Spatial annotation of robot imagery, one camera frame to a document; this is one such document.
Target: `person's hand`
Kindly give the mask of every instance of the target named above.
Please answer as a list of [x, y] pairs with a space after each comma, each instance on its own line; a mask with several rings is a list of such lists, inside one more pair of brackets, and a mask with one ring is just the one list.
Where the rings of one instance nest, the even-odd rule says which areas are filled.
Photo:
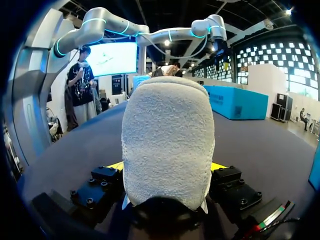
[[75, 79], [78, 81], [79, 79], [82, 78], [83, 74], [84, 74], [84, 69], [82, 67], [80, 67], [80, 70], [77, 73], [77, 75], [75, 76]]

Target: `yellow plate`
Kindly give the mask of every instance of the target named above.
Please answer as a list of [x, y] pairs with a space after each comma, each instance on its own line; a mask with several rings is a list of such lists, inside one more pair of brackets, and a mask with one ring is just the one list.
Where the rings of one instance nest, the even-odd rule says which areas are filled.
[[[124, 162], [123, 161], [118, 162], [116, 164], [107, 166], [107, 168], [114, 168], [114, 169], [122, 170], [122, 169], [124, 169]], [[214, 171], [214, 170], [217, 170], [220, 168], [224, 169], [224, 168], [226, 168], [226, 166], [222, 166], [222, 165], [214, 163], [214, 162], [211, 163], [211, 171]]]

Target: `black t-shirt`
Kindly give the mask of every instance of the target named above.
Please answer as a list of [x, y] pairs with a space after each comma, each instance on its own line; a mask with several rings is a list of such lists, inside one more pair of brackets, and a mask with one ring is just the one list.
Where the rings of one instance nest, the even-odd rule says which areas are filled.
[[174, 76], [182, 78], [183, 77], [182, 70], [177, 71]]
[[300, 119], [301, 119], [302, 121], [305, 120], [305, 118], [304, 118], [304, 112], [303, 112], [303, 111], [300, 111]]
[[[68, 73], [68, 78], [66, 83], [74, 79], [80, 70], [78, 63], [73, 65]], [[93, 93], [91, 91], [90, 81], [93, 80], [94, 74], [90, 66], [83, 68], [83, 77], [80, 78], [73, 86], [71, 86], [71, 95], [73, 106], [77, 107], [83, 104], [90, 103], [94, 100]]]

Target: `man in black t-shirt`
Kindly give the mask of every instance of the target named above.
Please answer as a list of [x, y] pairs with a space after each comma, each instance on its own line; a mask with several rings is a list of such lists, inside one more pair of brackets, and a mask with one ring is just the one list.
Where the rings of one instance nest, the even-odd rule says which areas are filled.
[[307, 118], [304, 118], [304, 111], [305, 111], [305, 109], [302, 108], [302, 110], [300, 111], [300, 119], [301, 119], [301, 121], [304, 122], [304, 124], [305, 124], [304, 130], [305, 130], [305, 131], [308, 131], [308, 130], [307, 130], [308, 119], [307, 119]]
[[181, 65], [179, 62], [176, 62], [173, 64], [173, 66], [175, 66], [175, 69], [177, 70], [177, 72], [175, 73], [175, 77], [179, 77], [182, 78], [183, 77], [183, 71], [180, 69]]
[[91, 89], [95, 88], [97, 83], [94, 82], [94, 74], [86, 62], [90, 53], [88, 46], [80, 49], [79, 60], [70, 68], [66, 82], [71, 89], [74, 113], [79, 126], [97, 115]]

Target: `gray floor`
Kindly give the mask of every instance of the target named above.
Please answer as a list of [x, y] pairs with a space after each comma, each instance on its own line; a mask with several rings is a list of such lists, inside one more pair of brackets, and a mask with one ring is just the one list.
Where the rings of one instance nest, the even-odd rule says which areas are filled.
[[[26, 201], [55, 189], [69, 197], [99, 165], [122, 160], [121, 125], [126, 104], [102, 113], [52, 145], [18, 183]], [[214, 113], [213, 161], [242, 170], [264, 200], [294, 201], [299, 216], [314, 194], [308, 183], [315, 148], [269, 120], [232, 121]], [[226, 226], [231, 233], [232, 227]]]

